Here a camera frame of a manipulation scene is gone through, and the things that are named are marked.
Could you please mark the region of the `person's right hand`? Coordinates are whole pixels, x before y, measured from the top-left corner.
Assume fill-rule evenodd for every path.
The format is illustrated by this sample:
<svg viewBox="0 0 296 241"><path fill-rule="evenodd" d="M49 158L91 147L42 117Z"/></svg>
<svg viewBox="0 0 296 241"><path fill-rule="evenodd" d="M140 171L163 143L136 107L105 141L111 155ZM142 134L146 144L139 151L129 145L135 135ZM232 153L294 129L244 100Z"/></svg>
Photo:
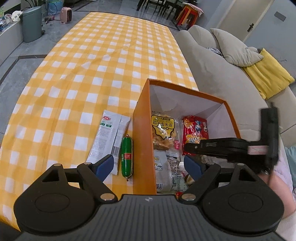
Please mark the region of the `person's right hand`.
<svg viewBox="0 0 296 241"><path fill-rule="evenodd" d="M273 171L271 174L260 173L258 176L278 195L284 205L283 218L295 212L293 195L284 181Z"/></svg>

